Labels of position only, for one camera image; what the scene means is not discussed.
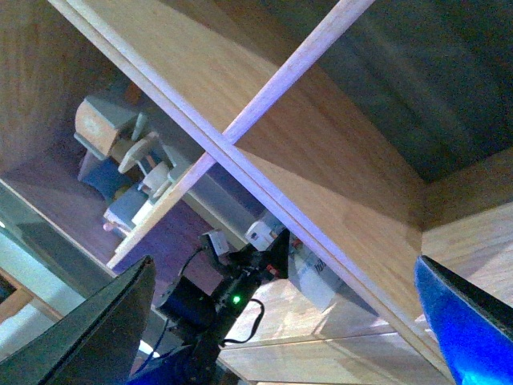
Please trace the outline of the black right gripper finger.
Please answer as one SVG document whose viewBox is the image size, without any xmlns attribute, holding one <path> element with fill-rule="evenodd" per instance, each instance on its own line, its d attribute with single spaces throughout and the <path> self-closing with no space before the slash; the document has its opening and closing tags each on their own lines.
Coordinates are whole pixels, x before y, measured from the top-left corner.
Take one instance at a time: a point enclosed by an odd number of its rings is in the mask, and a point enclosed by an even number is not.
<svg viewBox="0 0 513 385">
<path fill-rule="evenodd" d="M 511 384 L 512 307 L 424 255 L 414 280 L 454 381 Z"/>
</svg>

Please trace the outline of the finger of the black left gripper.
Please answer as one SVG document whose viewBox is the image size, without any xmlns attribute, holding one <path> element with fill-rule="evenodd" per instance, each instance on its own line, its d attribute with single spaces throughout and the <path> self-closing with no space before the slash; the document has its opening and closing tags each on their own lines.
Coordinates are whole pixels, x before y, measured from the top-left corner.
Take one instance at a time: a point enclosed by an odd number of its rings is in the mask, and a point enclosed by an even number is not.
<svg viewBox="0 0 513 385">
<path fill-rule="evenodd" d="M 3 384 L 124 384 L 147 327 L 156 279 L 149 256 L 1 363 Z"/>
</svg>

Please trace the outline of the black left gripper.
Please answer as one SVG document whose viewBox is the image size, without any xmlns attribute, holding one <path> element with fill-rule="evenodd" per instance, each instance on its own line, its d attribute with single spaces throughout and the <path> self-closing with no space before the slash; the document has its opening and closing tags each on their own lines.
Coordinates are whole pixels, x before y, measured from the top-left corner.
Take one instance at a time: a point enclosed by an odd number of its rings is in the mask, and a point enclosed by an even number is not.
<svg viewBox="0 0 513 385">
<path fill-rule="evenodd" d="M 231 342 L 226 336 L 257 289 L 265 281 L 289 277 L 289 239 L 290 232 L 284 229 L 264 251 L 248 244 L 229 253 L 227 265 L 216 259 L 210 261 L 223 276 L 211 294 L 184 275 L 194 258 L 190 256 L 156 309 L 173 322 L 172 330 L 185 345 L 199 353 L 218 353 Z"/>
</svg>

